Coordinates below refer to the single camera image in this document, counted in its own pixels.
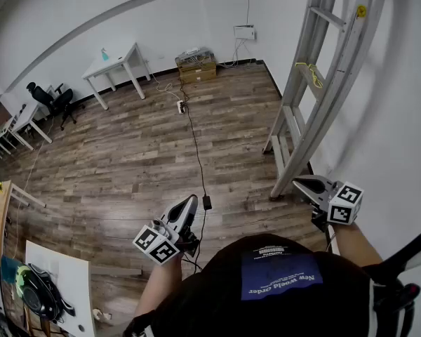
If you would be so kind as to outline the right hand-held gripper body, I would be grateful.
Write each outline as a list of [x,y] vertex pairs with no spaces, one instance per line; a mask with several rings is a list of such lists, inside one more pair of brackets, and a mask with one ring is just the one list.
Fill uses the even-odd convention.
[[351,183],[326,181],[313,203],[312,223],[322,232],[329,225],[351,225],[360,210],[363,189]]

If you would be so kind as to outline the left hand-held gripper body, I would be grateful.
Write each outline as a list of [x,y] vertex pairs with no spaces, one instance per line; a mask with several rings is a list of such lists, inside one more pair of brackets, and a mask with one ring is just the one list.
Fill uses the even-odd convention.
[[199,240],[190,226],[178,227],[176,224],[154,219],[144,225],[133,240],[133,245],[157,265],[164,265],[180,253],[194,256]]

